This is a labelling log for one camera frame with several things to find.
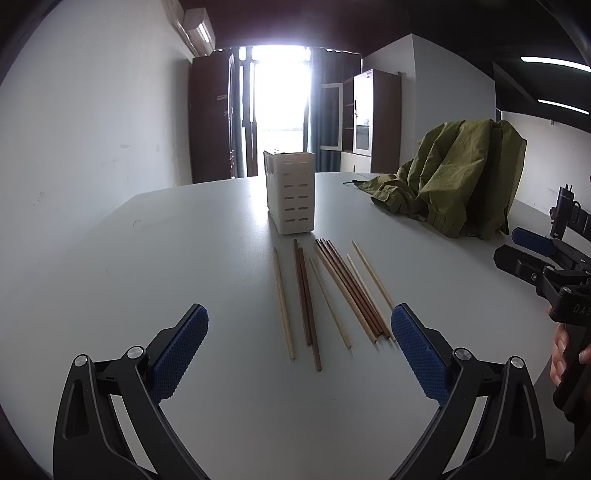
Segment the blue textured gripper pad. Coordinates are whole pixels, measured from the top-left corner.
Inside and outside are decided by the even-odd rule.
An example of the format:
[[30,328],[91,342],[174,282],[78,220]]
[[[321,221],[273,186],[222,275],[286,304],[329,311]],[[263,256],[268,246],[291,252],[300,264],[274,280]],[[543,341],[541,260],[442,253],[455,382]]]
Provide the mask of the blue textured gripper pad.
[[156,404],[173,395],[207,334],[209,318],[197,308],[160,355],[151,371],[150,397]]
[[552,239],[530,232],[521,227],[517,227],[511,234],[513,243],[526,247],[529,250],[551,257],[556,253],[556,247],[552,243]]
[[392,333],[425,395],[437,400],[442,407],[449,398],[447,367],[410,312],[412,311],[402,304],[394,308],[391,318]]

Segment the white table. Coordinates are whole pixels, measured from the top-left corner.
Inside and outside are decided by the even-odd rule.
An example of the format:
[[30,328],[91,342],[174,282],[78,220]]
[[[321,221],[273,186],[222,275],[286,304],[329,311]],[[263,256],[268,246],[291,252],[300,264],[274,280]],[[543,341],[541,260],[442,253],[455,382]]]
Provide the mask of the white table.
[[[343,185],[354,177],[360,178],[317,174],[316,229],[298,236],[306,254],[313,254],[314,237],[329,238],[362,267],[351,246],[356,240],[396,303],[408,303],[426,326],[479,359],[504,363],[520,355],[535,380],[554,324],[531,286],[495,268],[493,252],[503,237],[446,238]],[[534,209],[517,203],[513,212],[512,226],[546,228]],[[301,327],[292,239],[274,230],[263,178],[142,194],[105,219],[0,343],[0,400],[33,457],[51,469],[56,413],[77,354],[119,358],[176,324],[196,302],[209,312],[209,333],[175,395],[161,405],[213,480],[389,478],[437,404],[424,396],[397,346],[370,343],[324,269],[353,348],[344,347],[312,277],[323,364],[315,371]],[[285,346],[273,245],[295,362]],[[137,451],[137,439],[128,440]]]

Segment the white wall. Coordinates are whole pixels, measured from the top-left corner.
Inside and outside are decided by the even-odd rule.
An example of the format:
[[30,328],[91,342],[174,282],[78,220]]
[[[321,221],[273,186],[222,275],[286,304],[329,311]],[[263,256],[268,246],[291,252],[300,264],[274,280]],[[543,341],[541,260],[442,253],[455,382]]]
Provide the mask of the white wall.
[[397,74],[402,72],[402,125],[400,132],[401,164],[414,157],[417,152],[415,143],[415,62],[414,35],[407,35],[380,48],[361,60],[361,71],[376,69]]
[[417,75],[415,139],[454,120],[496,117],[495,81],[455,53],[413,36]]
[[0,335],[89,229],[191,182],[190,57],[161,0],[64,0],[29,39],[0,86]]
[[515,198],[548,214],[556,205],[558,190],[568,183],[573,185],[574,199],[591,211],[591,134],[521,113],[503,112],[501,117],[527,140]]
[[400,163],[412,159],[432,128],[495,118],[495,82],[468,61],[414,34],[373,52],[362,70],[403,72]]

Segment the wooden chopstick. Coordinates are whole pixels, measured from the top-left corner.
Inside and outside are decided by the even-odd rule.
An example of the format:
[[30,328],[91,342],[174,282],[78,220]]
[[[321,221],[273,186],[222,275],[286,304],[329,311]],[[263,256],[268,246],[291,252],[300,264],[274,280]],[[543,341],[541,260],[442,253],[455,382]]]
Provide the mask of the wooden chopstick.
[[308,307],[306,305],[306,293],[304,291],[304,280],[300,266],[300,253],[298,251],[297,240],[294,238],[294,261],[295,261],[295,274],[297,276],[298,292],[300,293],[300,308],[301,308],[301,321],[304,325],[304,335],[306,337],[306,345],[312,345],[312,335],[310,332],[310,321],[308,320]]
[[374,332],[375,336],[379,336],[382,333],[381,323],[378,319],[378,314],[374,313],[372,306],[369,304],[369,300],[365,297],[365,294],[361,291],[361,287],[357,284],[357,281],[353,278],[353,275],[345,265],[342,257],[337,252],[337,249],[330,240],[324,241],[327,249],[331,252],[333,259],[336,261],[342,275],[344,276],[345,284],[349,287],[349,291],[352,296],[358,302],[358,306],[362,312],[367,315],[365,319],[368,321],[369,326]]
[[335,268],[332,266],[332,264],[330,263],[328,257],[326,256],[326,254],[324,253],[324,251],[321,249],[319,242],[316,242],[314,244],[314,250],[316,251],[316,254],[320,257],[320,260],[324,264],[324,267],[326,268],[326,270],[328,270],[330,276],[333,278],[333,280],[337,284],[340,292],[343,294],[343,297],[345,297],[345,300],[347,300],[347,303],[349,304],[349,307],[351,307],[351,310],[353,310],[355,316],[359,320],[359,323],[363,327],[363,329],[364,329],[365,333],[367,334],[369,340],[372,343],[375,343],[377,341],[377,338],[375,337],[375,335],[372,332],[371,328],[369,328],[369,325],[368,325],[367,321],[365,320],[363,314],[361,313],[361,310],[359,310],[359,307],[355,303],[353,297],[349,293],[349,290],[347,290],[347,287],[345,286],[344,282],[340,279],[340,277],[339,277],[338,273],[336,272]]
[[335,269],[336,274],[342,280],[343,285],[345,285],[345,288],[347,289],[347,291],[351,295],[351,298],[353,298],[353,301],[355,302],[355,304],[359,308],[359,311],[363,315],[363,318],[365,319],[366,323],[368,324],[368,326],[369,326],[370,330],[372,331],[372,333],[374,334],[374,336],[376,336],[376,337],[379,336],[379,331],[374,326],[374,323],[371,321],[371,316],[369,315],[367,308],[365,307],[363,302],[361,302],[361,300],[359,298],[359,294],[351,286],[350,281],[347,278],[347,275],[345,274],[345,272],[343,272],[342,266],[339,263],[339,261],[336,259],[334,253],[332,253],[332,251],[329,249],[328,245],[324,243],[324,241],[319,240],[318,245],[323,250],[326,258],[328,259],[328,261],[331,263],[331,265]]
[[376,308],[374,308],[374,306],[371,303],[369,297],[366,295],[366,293],[363,291],[362,286],[357,281],[355,275],[353,275],[353,273],[351,272],[351,270],[347,267],[347,264],[345,263],[345,260],[343,259],[343,257],[340,256],[340,254],[337,251],[336,247],[333,245],[333,242],[331,242],[330,240],[327,240],[326,242],[328,243],[329,247],[331,247],[331,249],[335,253],[335,256],[337,257],[337,259],[339,260],[339,262],[342,264],[343,270],[345,271],[345,273],[350,278],[351,285],[353,285],[355,287],[355,289],[359,293],[359,297],[363,300],[363,302],[365,302],[365,306],[368,309],[368,312],[371,314],[372,320],[373,320],[376,328],[378,329],[378,331],[380,333],[383,333],[383,331],[382,331],[382,323],[380,322],[380,318],[379,318],[379,312],[377,311]]
[[320,276],[320,266],[318,265],[318,260],[316,260],[315,258],[309,258],[308,259],[310,261],[310,266],[312,267],[312,272],[314,273],[314,276],[316,277],[316,281],[318,282],[318,285],[320,286],[320,291],[322,292],[322,295],[324,296],[324,299],[326,300],[326,304],[329,307],[330,310],[330,314],[332,315],[333,319],[335,320],[335,324],[336,327],[339,330],[340,333],[340,337],[343,339],[343,343],[345,344],[345,347],[347,348],[351,348],[351,339],[349,338],[349,334],[347,333],[347,329],[345,328],[343,322],[341,321],[335,304],[329,294],[328,288],[326,288],[326,284],[324,283],[324,280],[322,280],[322,277]]
[[277,293],[279,294],[279,306],[281,308],[281,318],[283,319],[283,330],[285,332],[285,341],[287,342],[287,352],[292,360],[296,359],[296,349],[294,347],[293,337],[291,336],[290,317],[285,301],[285,291],[283,289],[283,277],[281,276],[281,267],[279,265],[279,255],[276,247],[273,247],[273,264],[275,265],[275,279],[277,280]]
[[363,291],[367,295],[367,298],[369,299],[369,301],[374,306],[375,311],[378,312],[378,314],[379,314],[379,319],[381,320],[381,323],[382,323],[382,328],[384,330],[384,335],[386,337],[388,337],[388,338],[392,338],[393,335],[390,332],[390,328],[388,327],[388,321],[386,320],[386,317],[384,316],[384,314],[382,313],[382,311],[378,309],[378,304],[376,303],[374,296],[369,291],[369,288],[368,288],[367,284],[365,283],[365,280],[363,279],[363,277],[359,273],[359,270],[357,270],[357,267],[355,266],[355,263],[353,262],[353,259],[351,258],[351,255],[347,254],[347,260],[351,264],[351,270],[353,271],[355,277],[359,281],[359,284],[361,285],[361,288],[363,289]]
[[388,295],[388,292],[384,288],[384,285],[382,284],[382,282],[379,280],[379,277],[376,274],[376,272],[374,271],[374,269],[371,268],[371,265],[369,264],[367,258],[365,258],[365,255],[363,254],[363,252],[359,248],[359,245],[357,245],[357,243],[355,243],[355,240],[353,240],[353,247],[354,247],[355,250],[357,250],[357,253],[359,255],[359,258],[361,258],[361,261],[365,265],[365,268],[368,269],[369,274],[374,279],[374,282],[378,286],[380,292],[382,293],[382,296],[384,297],[384,300],[386,300],[386,303],[388,304],[388,307],[390,308],[390,310],[394,310],[394,302],[390,298],[390,295]]
[[320,362],[320,350],[318,348],[318,336],[316,334],[316,322],[314,321],[314,310],[312,309],[312,298],[310,297],[310,284],[308,283],[308,273],[306,271],[306,261],[304,259],[304,249],[299,247],[300,267],[302,281],[304,284],[304,295],[306,299],[306,308],[308,310],[308,325],[310,328],[310,337],[312,340],[312,352],[314,354],[314,365],[319,372],[322,372],[322,363]]

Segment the finger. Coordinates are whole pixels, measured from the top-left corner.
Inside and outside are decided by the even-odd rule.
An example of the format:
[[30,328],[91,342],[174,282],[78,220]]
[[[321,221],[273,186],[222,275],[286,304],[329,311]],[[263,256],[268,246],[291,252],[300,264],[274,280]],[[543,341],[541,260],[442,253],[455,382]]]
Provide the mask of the finger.
[[552,380],[552,382],[554,382],[554,377],[556,377],[556,364],[552,362],[550,364],[550,379]]
[[591,364],[591,345],[579,353],[579,362],[582,364]]
[[558,339],[558,342],[556,342],[556,345],[558,346],[558,353],[560,355],[563,355],[564,351],[566,350],[566,343],[564,343],[564,340],[562,340],[562,338]]
[[559,360],[564,360],[564,358],[558,350],[558,345],[554,344],[552,346],[552,365],[556,367],[556,363],[558,363]]
[[564,371],[566,370],[566,364],[562,360],[556,362],[556,374],[562,378]]
[[559,342],[564,344],[564,348],[569,345],[569,334],[564,327],[564,323],[559,323],[556,327],[556,333],[554,334],[554,343],[558,345]]

